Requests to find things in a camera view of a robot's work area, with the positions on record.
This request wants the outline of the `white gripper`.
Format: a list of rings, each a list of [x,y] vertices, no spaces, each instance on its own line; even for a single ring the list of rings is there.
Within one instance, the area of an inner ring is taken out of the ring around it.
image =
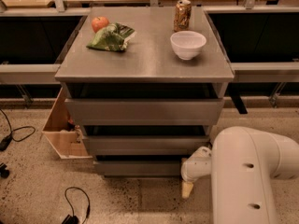
[[[181,165],[181,176],[184,180],[181,185],[183,199],[188,199],[193,189],[193,183],[200,177],[210,175],[212,152],[208,147],[199,147]]]

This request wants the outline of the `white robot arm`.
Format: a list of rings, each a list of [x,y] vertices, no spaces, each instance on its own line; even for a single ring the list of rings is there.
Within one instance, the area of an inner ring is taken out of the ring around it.
[[[213,146],[182,161],[182,197],[211,176],[213,224],[278,224],[271,179],[299,176],[299,144],[247,127],[221,131]]]

